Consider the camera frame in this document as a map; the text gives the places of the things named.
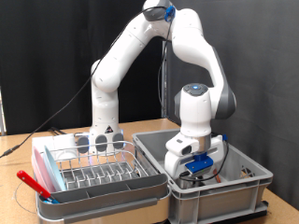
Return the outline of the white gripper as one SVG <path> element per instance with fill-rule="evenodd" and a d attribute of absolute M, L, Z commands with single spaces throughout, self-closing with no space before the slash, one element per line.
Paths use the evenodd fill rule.
<path fill-rule="evenodd" d="M 178 133 L 165 146 L 164 169 L 173 179 L 178 179 L 181 174 L 189 177 L 206 174 L 214 163 L 224 158 L 221 134 L 195 139 Z"/>

